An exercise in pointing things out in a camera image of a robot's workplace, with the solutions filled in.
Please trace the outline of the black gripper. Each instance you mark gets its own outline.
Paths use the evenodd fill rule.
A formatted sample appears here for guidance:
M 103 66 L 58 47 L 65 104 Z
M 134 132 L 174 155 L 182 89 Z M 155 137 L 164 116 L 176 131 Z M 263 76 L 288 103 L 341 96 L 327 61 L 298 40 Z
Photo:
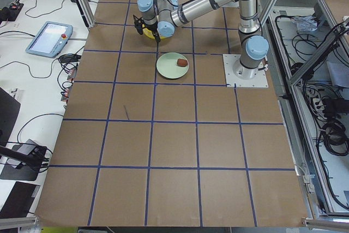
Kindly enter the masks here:
M 157 43 L 161 42 L 161 38 L 159 36 L 159 32 L 158 32 L 158 18 L 157 16 L 153 16 L 151 19 L 148 17 L 143 16 L 143 26 L 142 29 L 145 32 L 150 31 L 155 39 L 155 41 Z

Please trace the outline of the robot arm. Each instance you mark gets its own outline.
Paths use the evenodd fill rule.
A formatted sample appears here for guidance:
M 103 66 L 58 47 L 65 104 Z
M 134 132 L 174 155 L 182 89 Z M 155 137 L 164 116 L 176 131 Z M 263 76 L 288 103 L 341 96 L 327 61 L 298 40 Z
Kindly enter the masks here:
M 257 0 L 188 0 L 179 4 L 173 0 L 137 0 L 142 16 L 133 17 L 134 27 L 139 34 L 148 29 L 156 42 L 160 42 L 161 37 L 173 36 L 176 28 L 229 2 L 239 4 L 238 33 L 242 48 L 239 60 L 233 65 L 233 72 L 240 79 L 251 80 L 269 49 L 267 40 L 262 36 Z

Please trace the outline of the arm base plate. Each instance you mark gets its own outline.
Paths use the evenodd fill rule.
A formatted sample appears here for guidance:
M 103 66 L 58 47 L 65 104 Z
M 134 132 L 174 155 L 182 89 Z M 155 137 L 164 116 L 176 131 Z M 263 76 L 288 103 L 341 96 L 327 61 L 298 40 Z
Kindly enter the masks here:
M 227 87 L 269 87 L 262 62 L 255 69 L 247 69 L 240 64 L 240 54 L 223 54 L 222 57 Z

